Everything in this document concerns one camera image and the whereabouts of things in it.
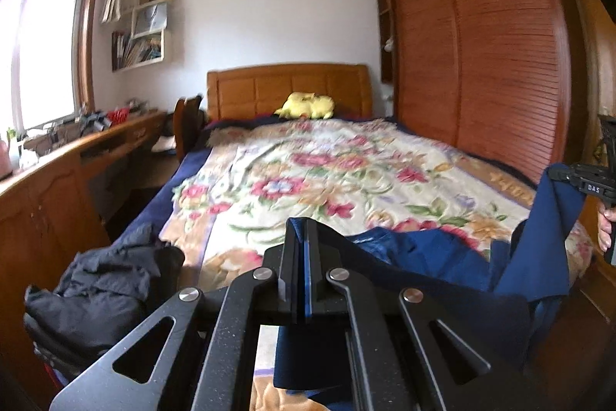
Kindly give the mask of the right hand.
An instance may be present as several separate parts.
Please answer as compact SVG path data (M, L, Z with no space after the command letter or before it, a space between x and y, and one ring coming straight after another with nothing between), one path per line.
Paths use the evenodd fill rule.
M602 252L607 252L612 244L612 224L616 222L614 208L600 202L597 208L597 240Z

